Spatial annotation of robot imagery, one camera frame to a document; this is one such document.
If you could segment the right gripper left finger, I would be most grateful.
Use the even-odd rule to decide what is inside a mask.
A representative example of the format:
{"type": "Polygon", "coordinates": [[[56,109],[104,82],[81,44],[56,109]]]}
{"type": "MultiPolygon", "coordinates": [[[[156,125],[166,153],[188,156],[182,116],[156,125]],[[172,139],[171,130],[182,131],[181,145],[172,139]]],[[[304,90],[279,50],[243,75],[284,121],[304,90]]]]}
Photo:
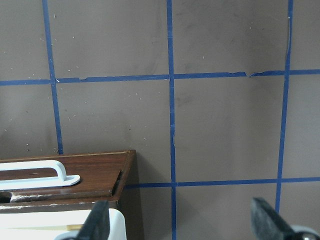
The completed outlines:
{"type": "Polygon", "coordinates": [[[109,202],[97,201],[75,240],[107,240],[110,235],[109,202]]]}

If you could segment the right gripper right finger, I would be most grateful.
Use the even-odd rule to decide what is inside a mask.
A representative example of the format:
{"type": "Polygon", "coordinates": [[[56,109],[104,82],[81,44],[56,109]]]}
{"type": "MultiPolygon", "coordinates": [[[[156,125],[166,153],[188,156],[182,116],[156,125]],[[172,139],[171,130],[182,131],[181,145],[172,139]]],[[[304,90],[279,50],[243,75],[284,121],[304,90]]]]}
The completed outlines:
{"type": "Polygon", "coordinates": [[[294,230],[263,198],[254,197],[250,204],[251,230],[257,240],[290,240],[294,230]]]}

